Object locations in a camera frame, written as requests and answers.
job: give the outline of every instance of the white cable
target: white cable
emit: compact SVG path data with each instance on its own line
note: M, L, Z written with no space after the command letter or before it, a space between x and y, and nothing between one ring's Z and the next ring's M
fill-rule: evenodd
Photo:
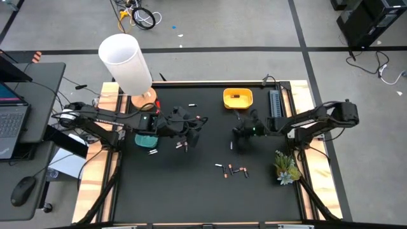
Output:
M139 7L139 3L138 3L137 1L135 2L135 7L136 7L136 8ZM155 13L160 16L160 19L155 23L156 25L158 25L158 24L161 22L161 20L162 20L163 17L162 17L162 15L161 15L161 13L159 13L159 12L154 12L153 15L154 15ZM138 20L139 22L146 22L146 23L149 24L149 25L153 25L153 23L150 23L150 22L147 21L147 20L150 19L151 17L149 16L148 18L142 18L142 17L140 17L139 11L136 11L136 13L134 13L134 17L135 17L134 20Z
M401 76L407 76L406 71L402 71L402 72L400 73L399 77L397 77L397 79L396 79L395 82L393 82L393 83L386 82L386 81L383 79L383 76L382 76L380 79L382 79L382 81L383 81L385 84L387 84L387 85L395 85L395 84L399 81L399 78L400 78Z

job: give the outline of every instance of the yellow bowl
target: yellow bowl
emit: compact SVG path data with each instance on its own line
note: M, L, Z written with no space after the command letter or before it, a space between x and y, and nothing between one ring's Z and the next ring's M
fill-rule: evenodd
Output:
M227 88L223 103L227 109L247 109L253 104L253 93L247 88Z

